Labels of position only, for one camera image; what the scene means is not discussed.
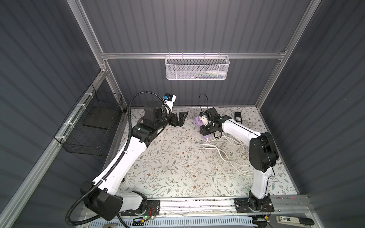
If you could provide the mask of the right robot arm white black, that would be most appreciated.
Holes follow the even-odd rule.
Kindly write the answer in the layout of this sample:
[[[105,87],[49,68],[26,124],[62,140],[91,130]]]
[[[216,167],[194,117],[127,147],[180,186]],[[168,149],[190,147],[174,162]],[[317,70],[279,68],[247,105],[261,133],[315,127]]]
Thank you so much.
[[[269,179],[276,176],[273,167],[279,159],[279,153],[272,135],[255,132],[230,116],[221,116],[214,107],[201,112],[198,118],[202,122],[199,129],[201,135],[227,133],[249,144],[249,162],[254,172],[247,204],[253,212],[273,212],[275,209],[269,193]]]

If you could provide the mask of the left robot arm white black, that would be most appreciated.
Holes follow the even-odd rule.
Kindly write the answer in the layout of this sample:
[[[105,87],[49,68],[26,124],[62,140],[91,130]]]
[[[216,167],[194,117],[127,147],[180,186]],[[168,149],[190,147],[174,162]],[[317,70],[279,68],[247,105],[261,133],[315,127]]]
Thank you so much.
[[[94,219],[103,218],[111,221],[125,211],[143,213],[147,197],[137,191],[117,195],[119,186],[137,158],[148,148],[151,142],[168,125],[184,125],[187,112],[170,113],[173,105],[167,101],[148,103],[144,107],[144,116],[128,131],[124,147],[112,162],[92,182],[85,182],[80,191],[85,206],[97,214]]]

